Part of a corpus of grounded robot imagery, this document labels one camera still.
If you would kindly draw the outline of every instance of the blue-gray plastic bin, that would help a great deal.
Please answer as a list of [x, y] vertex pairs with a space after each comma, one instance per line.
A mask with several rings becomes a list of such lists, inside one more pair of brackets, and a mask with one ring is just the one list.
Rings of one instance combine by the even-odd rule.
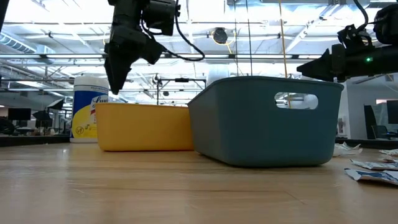
[[[270, 77], [215, 81], [188, 107], [195, 150], [233, 166], [315, 166], [333, 155], [343, 85]], [[314, 110], [278, 108], [277, 93], [318, 97]]]

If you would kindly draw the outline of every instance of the green light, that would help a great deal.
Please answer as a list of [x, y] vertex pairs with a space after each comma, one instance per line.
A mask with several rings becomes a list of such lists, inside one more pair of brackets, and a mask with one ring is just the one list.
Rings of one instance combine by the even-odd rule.
[[367, 57], [367, 58], [365, 59], [365, 62], [373, 62], [373, 58], [372, 58], [372, 57]]

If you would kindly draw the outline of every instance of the wooden tabletop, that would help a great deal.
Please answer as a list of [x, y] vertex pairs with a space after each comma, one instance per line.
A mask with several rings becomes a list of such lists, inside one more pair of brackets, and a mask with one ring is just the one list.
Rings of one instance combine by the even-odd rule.
[[[359, 161], [377, 159], [365, 150]], [[348, 158], [240, 169], [195, 152], [92, 144], [0, 148], [0, 220], [22, 223], [396, 223], [398, 188], [356, 182]]]

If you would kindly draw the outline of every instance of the yellow bin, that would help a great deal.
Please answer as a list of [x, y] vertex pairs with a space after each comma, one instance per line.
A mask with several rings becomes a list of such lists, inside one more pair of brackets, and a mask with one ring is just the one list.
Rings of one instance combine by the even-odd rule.
[[188, 108], [97, 103], [96, 122], [104, 151], [193, 150]]

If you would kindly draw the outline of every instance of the desk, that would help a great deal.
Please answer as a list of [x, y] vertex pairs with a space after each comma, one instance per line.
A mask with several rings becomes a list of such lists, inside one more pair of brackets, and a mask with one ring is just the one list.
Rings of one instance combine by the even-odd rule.
[[[378, 158], [365, 150], [358, 160]], [[396, 223], [398, 189], [320, 167], [239, 169], [195, 152], [0, 148], [2, 223]]]

